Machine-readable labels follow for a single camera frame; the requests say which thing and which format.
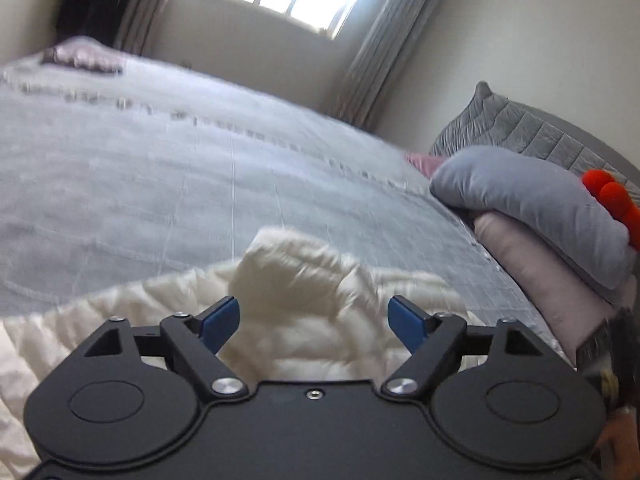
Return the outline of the grey checked bedspread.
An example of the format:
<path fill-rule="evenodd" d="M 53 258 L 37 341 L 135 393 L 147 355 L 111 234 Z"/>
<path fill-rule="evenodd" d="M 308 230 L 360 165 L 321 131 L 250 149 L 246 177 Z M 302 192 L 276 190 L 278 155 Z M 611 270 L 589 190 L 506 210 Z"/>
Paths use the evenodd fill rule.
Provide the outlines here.
<path fill-rule="evenodd" d="M 486 323 L 542 315 L 393 145 L 312 110 L 134 58 L 119 76 L 1 70 L 1 310 L 238 258 L 284 226 L 443 278 Z"/>

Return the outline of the grey quilted headboard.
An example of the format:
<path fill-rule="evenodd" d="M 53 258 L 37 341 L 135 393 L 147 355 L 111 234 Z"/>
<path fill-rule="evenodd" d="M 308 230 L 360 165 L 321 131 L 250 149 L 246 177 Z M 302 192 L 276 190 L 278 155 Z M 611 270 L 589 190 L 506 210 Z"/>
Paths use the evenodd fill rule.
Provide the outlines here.
<path fill-rule="evenodd" d="M 639 169 L 591 133 L 539 108 L 512 101 L 480 81 L 469 104 L 437 136 L 430 148 L 451 156 L 471 145 L 493 145 L 540 158 L 580 177 L 603 169 L 639 200 Z"/>

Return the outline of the right grey curtain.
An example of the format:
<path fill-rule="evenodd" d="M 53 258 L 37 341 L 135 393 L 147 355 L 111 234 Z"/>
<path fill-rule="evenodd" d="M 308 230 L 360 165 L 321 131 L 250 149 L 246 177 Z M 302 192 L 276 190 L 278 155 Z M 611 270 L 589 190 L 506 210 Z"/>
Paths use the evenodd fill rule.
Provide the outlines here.
<path fill-rule="evenodd" d="M 326 114 L 371 131 L 440 0 L 385 0 Z"/>

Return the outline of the red plush toy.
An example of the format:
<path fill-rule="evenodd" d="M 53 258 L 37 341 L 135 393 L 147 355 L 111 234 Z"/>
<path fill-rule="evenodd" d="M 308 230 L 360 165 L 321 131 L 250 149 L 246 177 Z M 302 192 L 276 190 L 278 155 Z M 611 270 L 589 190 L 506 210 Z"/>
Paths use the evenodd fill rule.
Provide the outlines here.
<path fill-rule="evenodd" d="M 626 188 L 612 174 L 603 169 L 590 169 L 582 175 L 582 184 L 618 222 L 626 226 L 629 245 L 640 246 L 640 212 Z"/>

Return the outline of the small patterned cloth on bed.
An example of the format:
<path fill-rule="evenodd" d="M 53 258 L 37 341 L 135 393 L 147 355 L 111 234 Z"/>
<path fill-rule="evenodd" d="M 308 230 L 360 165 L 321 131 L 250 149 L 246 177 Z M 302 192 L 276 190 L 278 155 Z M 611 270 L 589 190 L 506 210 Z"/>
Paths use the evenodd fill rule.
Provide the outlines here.
<path fill-rule="evenodd" d="M 122 75 L 126 61 L 118 51 L 92 38 L 79 36 L 44 50 L 41 64 L 94 74 Z"/>

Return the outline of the cream quilted puffer jacket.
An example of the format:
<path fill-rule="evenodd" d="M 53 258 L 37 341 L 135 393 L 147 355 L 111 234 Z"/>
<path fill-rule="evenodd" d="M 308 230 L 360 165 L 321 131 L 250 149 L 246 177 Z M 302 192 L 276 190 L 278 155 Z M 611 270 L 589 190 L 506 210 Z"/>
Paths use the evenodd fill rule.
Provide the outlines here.
<path fill-rule="evenodd" d="M 38 384 L 104 321 L 135 326 L 198 314 L 224 296 L 239 301 L 240 326 L 220 358 L 248 384 L 262 380 L 382 382 L 408 359 L 387 323 L 388 300 L 407 297 L 428 313 L 477 317 L 440 276 L 367 266 L 318 238 L 289 229 L 258 232 L 244 256 L 93 292 L 41 313 L 1 321 L 1 474 L 37 465 L 23 422 Z"/>

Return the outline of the grey curtain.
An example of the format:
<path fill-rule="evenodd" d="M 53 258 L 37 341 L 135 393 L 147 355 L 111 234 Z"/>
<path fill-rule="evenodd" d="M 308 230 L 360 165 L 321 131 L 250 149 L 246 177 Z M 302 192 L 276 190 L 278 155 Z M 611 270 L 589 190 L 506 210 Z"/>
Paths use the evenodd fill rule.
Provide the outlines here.
<path fill-rule="evenodd" d="M 326 114 L 371 131 L 440 0 L 385 0 Z"/>
<path fill-rule="evenodd" d="M 152 39 L 169 0 L 129 0 L 115 36 L 113 48 L 147 56 Z"/>

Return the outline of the grey folded blanket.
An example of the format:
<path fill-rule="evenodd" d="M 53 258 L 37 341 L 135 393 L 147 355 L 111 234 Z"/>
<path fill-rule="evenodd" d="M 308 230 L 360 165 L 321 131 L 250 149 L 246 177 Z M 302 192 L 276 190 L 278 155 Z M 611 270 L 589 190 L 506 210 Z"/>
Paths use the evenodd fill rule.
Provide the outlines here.
<path fill-rule="evenodd" d="M 430 191 L 447 206 L 494 210 L 524 223 L 606 301 L 634 301 L 637 253 L 626 226 L 568 170 L 498 146 L 473 145 L 439 166 Z"/>

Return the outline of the pink pillow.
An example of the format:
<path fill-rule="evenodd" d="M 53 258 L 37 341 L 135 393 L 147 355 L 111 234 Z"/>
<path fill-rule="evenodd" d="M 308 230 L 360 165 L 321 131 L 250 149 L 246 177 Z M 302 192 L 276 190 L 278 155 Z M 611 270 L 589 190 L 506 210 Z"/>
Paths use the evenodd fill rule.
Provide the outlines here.
<path fill-rule="evenodd" d="M 633 275 L 605 299 L 527 226 L 500 212 L 477 216 L 474 233 L 542 314 L 572 362 L 580 345 L 617 307 L 634 306 L 638 282 Z"/>

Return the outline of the left grey curtain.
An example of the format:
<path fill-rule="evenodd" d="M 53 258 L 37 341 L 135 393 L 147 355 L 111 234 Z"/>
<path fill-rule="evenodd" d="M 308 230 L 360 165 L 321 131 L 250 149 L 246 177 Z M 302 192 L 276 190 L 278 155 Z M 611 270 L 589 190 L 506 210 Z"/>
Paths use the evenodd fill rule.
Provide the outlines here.
<path fill-rule="evenodd" d="M 113 48 L 147 56 L 152 39 L 169 0 L 129 0 L 115 36 Z"/>

